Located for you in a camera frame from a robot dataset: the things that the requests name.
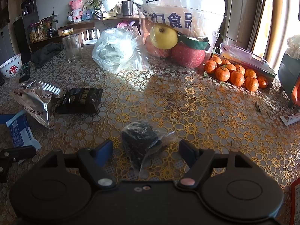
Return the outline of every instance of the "black snack bag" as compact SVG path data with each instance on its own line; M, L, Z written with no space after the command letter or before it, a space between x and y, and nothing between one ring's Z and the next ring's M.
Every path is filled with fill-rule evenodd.
M166 145L168 140L174 138L172 134L173 132L160 132L147 120L140 120L125 126L121 137L133 168L140 172L144 161Z
M78 88L68 91L55 109L59 114L70 113L97 113L103 89Z

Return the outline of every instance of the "pink teddy bear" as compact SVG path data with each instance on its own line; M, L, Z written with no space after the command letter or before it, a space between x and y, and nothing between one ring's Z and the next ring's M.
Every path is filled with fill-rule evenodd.
M69 2L69 5L73 9L71 15L73 15L74 22L81 21L81 15L83 14L81 10L82 0L72 0Z

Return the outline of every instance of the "jar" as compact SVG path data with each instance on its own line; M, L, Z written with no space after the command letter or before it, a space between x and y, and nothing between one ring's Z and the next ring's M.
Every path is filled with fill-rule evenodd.
M44 23L40 23L40 25L37 28L38 32L38 39L43 40L47 38L47 27Z
M28 32L29 32L30 43L38 41L38 32L35 24L29 25Z

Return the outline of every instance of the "empty drinking glass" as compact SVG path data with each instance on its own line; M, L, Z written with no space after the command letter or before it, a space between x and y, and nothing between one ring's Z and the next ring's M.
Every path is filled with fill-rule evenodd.
M62 42L64 43L66 56L69 62L73 62L82 57L78 34L68 35L62 39Z

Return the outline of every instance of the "clear plastic bag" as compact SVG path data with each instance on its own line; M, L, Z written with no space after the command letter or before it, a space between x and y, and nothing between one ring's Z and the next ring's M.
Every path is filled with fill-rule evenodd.
M149 156L158 152L170 141L177 140L175 132L158 129L148 120L128 124L122 129L123 147L133 168L140 172Z
M294 35L287 39L288 49L285 51L291 58L300 59L300 35Z
M148 67L147 52L136 26L103 31L92 57L100 67L112 73L124 69L142 71Z
M187 37L208 37L219 31L224 0L131 0L146 19L169 25Z

